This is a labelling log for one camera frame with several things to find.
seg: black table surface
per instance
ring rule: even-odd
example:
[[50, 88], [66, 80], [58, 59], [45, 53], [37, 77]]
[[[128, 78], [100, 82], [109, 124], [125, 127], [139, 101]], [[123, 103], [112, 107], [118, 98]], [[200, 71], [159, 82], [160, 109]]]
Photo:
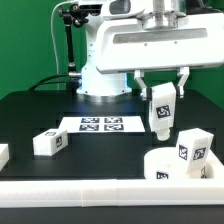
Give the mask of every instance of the black table surface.
[[[140, 116], [145, 133], [69, 134], [69, 145], [52, 157], [34, 156], [33, 137], [58, 128], [63, 117]], [[179, 131], [214, 134], [212, 151], [224, 160], [224, 111], [193, 90], [177, 100], [169, 140], [160, 142], [148, 125], [148, 103], [138, 95], [96, 104], [65, 91], [13, 92], [0, 101], [0, 143], [10, 161], [0, 180], [141, 179], [145, 153], [175, 146]], [[2, 223], [223, 223], [223, 206], [144, 206], [0, 209]]]

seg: green background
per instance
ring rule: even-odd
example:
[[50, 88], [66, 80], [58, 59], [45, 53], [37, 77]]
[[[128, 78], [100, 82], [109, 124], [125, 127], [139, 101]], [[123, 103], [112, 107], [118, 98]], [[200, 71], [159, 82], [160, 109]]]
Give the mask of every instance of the green background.
[[[60, 0], [1, 0], [0, 99], [13, 91], [27, 90], [40, 79], [56, 74], [50, 19], [54, 6], [60, 2]], [[209, 0], [208, 5], [224, 9], [223, 0]], [[55, 16], [54, 24], [60, 73], [63, 73], [67, 72], [67, 51], [64, 25], [58, 14]], [[85, 64], [86, 58], [84, 29], [74, 28], [73, 36], [75, 61], [80, 69]], [[137, 88], [132, 75], [129, 77], [131, 87]], [[176, 83], [178, 81], [176, 72], [153, 72], [146, 76], [149, 86], [167, 81]], [[192, 70], [186, 88], [198, 90], [224, 109], [224, 66]]]

